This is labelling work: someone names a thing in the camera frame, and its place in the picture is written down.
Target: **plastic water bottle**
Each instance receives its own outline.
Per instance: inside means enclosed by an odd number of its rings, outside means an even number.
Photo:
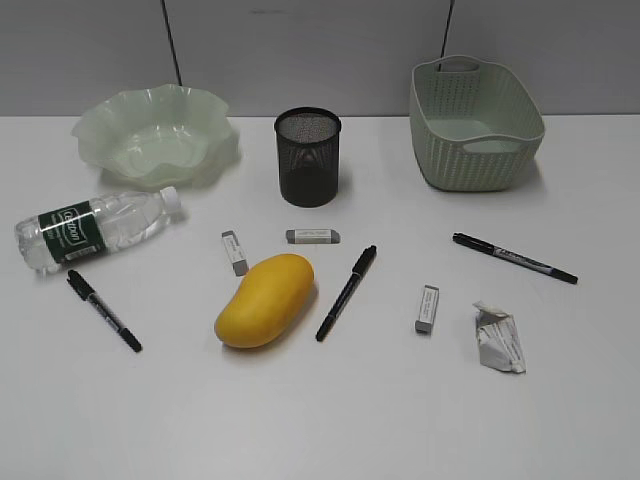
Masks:
[[[53,273],[76,258],[140,243],[179,210],[173,187],[106,195],[28,218],[16,225],[16,240],[29,267]]]

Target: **woven plastic basket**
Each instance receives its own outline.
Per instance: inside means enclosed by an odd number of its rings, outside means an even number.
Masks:
[[[544,136],[540,112],[518,78],[473,57],[416,66],[410,116],[422,175],[441,190],[509,188]]]

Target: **paper wrapper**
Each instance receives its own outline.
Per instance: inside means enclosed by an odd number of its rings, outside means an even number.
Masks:
[[[476,316],[476,339],[480,363],[502,372],[526,371],[524,355],[513,315],[482,302],[473,304]]]

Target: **black mesh pencil cup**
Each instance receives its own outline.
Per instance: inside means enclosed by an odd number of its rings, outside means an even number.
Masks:
[[[294,108],[275,123],[280,193],[298,207],[319,207],[338,192],[342,123],[321,108]]]

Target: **mango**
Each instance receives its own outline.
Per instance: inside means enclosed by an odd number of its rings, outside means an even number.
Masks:
[[[251,268],[218,316],[216,335],[230,347],[259,347],[278,337],[304,305],[313,285],[306,258],[285,253]]]

